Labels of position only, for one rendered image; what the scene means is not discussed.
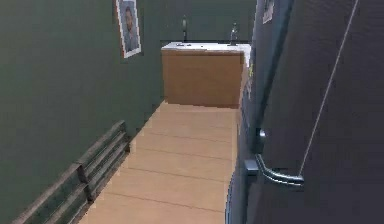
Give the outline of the clear spray bottle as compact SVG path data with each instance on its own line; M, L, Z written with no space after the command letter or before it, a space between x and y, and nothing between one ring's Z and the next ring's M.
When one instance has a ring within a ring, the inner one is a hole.
M234 22L231 33L230 33L230 46L236 46L236 41L238 39L238 30L237 30L237 23Z

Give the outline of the wooden cupboard with white top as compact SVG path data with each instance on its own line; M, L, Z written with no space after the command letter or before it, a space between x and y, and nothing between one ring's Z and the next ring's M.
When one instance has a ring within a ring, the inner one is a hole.
M171 42L161 48L163 97L167 103L237 108L251 46Z

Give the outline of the framed portrait picture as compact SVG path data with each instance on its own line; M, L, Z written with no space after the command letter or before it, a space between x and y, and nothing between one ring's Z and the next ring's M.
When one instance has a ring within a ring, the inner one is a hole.
M141 52L136 0L115 0L123 58Z

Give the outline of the low wooden slatted shelf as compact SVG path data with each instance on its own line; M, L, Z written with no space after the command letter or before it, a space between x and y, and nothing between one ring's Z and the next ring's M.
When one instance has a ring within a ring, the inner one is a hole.
M115 123L11 224L76 224L130 151L125 121Z

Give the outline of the dark grey room door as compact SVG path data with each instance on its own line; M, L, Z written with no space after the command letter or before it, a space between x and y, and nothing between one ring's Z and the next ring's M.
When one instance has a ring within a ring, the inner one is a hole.
M224 223L384 224L384 0L257 0L249 64Z

